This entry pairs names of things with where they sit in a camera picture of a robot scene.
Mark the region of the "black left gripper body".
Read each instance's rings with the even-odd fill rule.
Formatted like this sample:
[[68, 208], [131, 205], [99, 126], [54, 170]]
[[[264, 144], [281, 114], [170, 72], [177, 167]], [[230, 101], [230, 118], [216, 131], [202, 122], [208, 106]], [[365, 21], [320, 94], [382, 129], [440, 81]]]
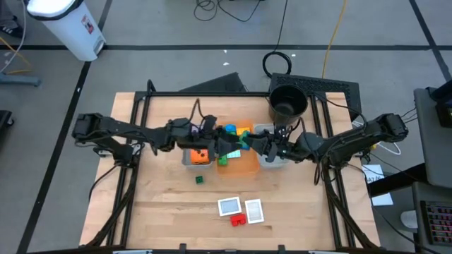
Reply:
[[185, 149], [215, 151], [216, 130], [214, 128], [217, 118], [213, 115], [204, 117], [204, 125], [200, 130], [193, 131], [192, 124], [187, 118], [172, 121], [172, 147]]

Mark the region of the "grey plastic bin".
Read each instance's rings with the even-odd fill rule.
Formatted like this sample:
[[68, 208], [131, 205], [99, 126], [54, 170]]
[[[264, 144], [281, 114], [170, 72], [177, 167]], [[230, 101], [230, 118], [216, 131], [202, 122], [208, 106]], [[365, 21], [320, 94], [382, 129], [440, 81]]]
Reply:
[[191, 163], [191, 152], [188, 149], [183, 149], [183, 155], [182, 155], [182, 164], [187, 169], [208, 169], [212, 167], [213, 162], [208, 162], [207, 164], [192, 164]]
[[[272, 123], [266, 124], [255, 124], [254, 125], [254, 133], [259, 134], [267, 130], [269, 133], [274, 133], [274, 125]], [[287, 159], [281, 159], [276, 157], [273, 162], [267, 162], [266, 155], [257, 155], [258, 163], [261, 169], [281, 169], [288, 165], [289, 161]]]

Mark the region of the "orange foam die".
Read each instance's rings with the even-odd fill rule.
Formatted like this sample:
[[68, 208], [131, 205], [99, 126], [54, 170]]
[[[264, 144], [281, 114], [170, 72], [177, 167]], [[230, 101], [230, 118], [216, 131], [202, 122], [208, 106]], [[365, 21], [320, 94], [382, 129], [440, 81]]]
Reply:
[[210, 159], [207, 150], [190, 150], [190, 162], [195, 165], [209, 164]]

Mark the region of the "orange translucent plastic bin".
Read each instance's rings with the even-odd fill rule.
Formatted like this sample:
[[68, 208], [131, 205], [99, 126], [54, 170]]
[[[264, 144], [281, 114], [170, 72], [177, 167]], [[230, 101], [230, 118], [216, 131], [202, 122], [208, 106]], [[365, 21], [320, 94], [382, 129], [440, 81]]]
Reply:
[[[250, 119], [219, 122], [219, 125], [223, 127], [228, 124], [234, 125], [238, 133], [240, 128], [246, 128], [250, 133], [254, 132], [253, 123]], [[256, 152], [251, 148], [239, 151], [240, 157], [228, 158], [225, 166], [220, 165], [218, 160], [215, 161], [216, 171], [221, 177], [243, 178], [251, 177], [258, 173], [259, 165]]]

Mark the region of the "black bucket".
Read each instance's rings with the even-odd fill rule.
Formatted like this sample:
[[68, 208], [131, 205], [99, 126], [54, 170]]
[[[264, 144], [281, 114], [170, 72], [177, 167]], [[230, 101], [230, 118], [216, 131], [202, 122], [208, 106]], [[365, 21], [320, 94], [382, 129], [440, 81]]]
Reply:
[[278, 86], [269, 96], [269, 116], [276, 126], [294, 123], [307, 110], [307, 106], [306, 93], [294, 85]]

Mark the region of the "black perforated case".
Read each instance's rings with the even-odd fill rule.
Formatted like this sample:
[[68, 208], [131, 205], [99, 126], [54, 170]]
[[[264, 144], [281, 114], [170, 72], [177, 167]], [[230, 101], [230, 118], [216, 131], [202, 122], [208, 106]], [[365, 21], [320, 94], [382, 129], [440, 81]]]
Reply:
[[274, 73], [271, 78], [269, 91], [272, 92], [281, 85], [296, 86], [304, 92], [306, 99], [302, 99], [302, 113], [306, 111], [308, 97], [313, 92], [320, 95], [323, 95], [322, 92], [342, 92], [345, 95], [347, 107], [350, 108], [349, 115], [351, 120], [355, 120], [359, 113], [362, 112], [358, 83]]

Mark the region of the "white paper sheet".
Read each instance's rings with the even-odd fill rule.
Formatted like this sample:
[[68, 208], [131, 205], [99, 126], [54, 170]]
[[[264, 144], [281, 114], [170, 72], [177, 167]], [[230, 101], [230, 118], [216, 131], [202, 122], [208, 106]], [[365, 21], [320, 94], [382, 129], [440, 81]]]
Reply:
[[373, 183], [375, 181], [384, 179], [385, 176], [379, 164], [362, 165], [362, 171], [365, 174], [367, 183]]
[[371, 198], [371, 202], [373, 206], [391, 206], [393, 205], [393, 199], [390, 193], [386, 193], [383, 195], [378, 195], [376, 197]]

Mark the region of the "black desk leg bar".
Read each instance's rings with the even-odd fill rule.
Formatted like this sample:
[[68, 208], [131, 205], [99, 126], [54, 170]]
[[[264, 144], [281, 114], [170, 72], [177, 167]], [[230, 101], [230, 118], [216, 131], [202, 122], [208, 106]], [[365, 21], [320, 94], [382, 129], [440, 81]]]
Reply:
[[410, 187], [414, 182], [427, 182], [425, 163], [369, 183], [369, 196], [373, 198], [401, 188]]

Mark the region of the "grey desk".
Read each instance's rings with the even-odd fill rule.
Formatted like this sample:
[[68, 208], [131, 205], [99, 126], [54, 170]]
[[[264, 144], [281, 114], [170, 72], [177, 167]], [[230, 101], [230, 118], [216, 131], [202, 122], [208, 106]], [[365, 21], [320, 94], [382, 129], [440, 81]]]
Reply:
[[452, 128], [440, 125], [436, 102], [428, 90], [414, 90], [414, 98], [427, 180], [435, 186], [452, 188]]
[[431, 245], [424, 230], [420, 202], [452, 202], [452, 188], [443, 188], [430, 186], [424, 183], [414, 183], [412, 187], [415, 211], [417, 213], [417, 242], [420, 245], [420, 251], [425, 254], [452, 254], [452, 247]]

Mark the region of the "white computer mouse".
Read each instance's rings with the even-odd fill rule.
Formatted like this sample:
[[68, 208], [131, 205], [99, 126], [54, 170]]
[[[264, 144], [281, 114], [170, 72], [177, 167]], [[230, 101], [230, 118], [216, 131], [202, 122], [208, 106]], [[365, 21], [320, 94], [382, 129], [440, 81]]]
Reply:
[[404, 211], [400, 214], [402, 224], [409, 229], [417, 229], [417, 213], [415, 210]]

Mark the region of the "white trash bin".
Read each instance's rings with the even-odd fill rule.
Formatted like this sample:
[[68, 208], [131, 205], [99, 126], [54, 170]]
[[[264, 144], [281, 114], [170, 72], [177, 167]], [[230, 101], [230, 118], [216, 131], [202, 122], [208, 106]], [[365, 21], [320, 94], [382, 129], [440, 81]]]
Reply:
[[27, 12], [80, 61], [94, 61], [106, 44], [85, 0], [29, 0]]

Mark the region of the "black desk equipment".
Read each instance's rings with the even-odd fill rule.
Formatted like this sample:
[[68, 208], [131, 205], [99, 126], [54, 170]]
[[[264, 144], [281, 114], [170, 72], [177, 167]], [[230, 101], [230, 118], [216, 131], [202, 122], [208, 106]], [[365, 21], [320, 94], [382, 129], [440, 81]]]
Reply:
[[436, 102], [439, 123], [444, 128], [452, 128], [452, 79], [441, 87], [427, 87], [430, 98]]

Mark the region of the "backlit keyboard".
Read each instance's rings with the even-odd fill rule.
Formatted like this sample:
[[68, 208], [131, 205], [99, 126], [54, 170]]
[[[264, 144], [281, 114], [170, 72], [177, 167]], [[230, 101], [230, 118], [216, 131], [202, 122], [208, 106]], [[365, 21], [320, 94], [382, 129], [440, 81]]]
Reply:
[[424, 230], [431, 245], [452, 247], [452, 202], [420, 202]]

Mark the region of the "grey stand foot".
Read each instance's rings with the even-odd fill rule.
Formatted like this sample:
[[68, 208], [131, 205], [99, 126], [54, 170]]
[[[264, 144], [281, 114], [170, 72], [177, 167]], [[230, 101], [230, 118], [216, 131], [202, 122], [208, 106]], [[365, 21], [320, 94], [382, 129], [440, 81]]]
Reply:
[[38, 87], [41, 80], [38, 77], [0, 73], [0, 85], [31, 85]]

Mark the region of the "black floor equipment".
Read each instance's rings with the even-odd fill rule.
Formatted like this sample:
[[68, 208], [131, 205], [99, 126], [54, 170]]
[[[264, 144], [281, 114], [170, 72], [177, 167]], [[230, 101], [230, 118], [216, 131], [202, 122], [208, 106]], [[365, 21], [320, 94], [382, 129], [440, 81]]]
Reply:
[[15, 123], [11, 111], [0, 110], [0, 142], [6, 137], [8, 130]]

